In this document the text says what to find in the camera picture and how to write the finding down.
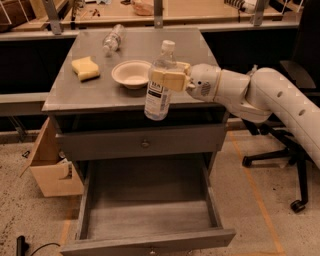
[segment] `cardboard box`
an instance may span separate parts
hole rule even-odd
[[[59,157],[55,136],[55,127],[48,118],[28,157],[27,168],[45,197],[82,195],[83,182],[72,162]]]

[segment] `white bowl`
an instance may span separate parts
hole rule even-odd
[[[112,70],[112,78],[129,89],[140,89],[148,81],[151,63],[142,60],[124,61]]]

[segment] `office chair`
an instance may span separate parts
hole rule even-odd
[[[320,1],[308,0],[305,3],[298,28],[297,38],[291,60],[280,61],[282,72],[316,105],[320,105]],[[290,157],[289,164],[297,164],[301,200],[295,200],[290,207],[298,213],[305,209],[308,203],[308,184],[306,161],[312,161],[306,151],[294,141],[292,134],[285,130],[275,130],[267,124],[254,132],[252,125],[246,124],[250,132],[255,134],[271,134],[285,148],[283,150],[245,156],[242,165],[250,167],[252,161]]]

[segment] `bottle cap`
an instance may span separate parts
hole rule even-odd
[[[161,49],[163,51],[170,51],[173,52],[174,51],[174,47],[176,46],[176,43],[170,40],[164,40],[162,42],[162,47]]]
[[[111,48],[108,45],[104,45],[102,50],[106,55],[111,55]]]

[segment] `bottle label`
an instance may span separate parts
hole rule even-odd
[[[157,84],[153,81],[150,81],[149,83],[149,90],[153,91],[153,92],[159,92],[162,93],[163,91],[163,87],[160,84]]]
[[[148,84],[145,110],[153,115],[163,115],[170,104],[169,90],[153,81]]]

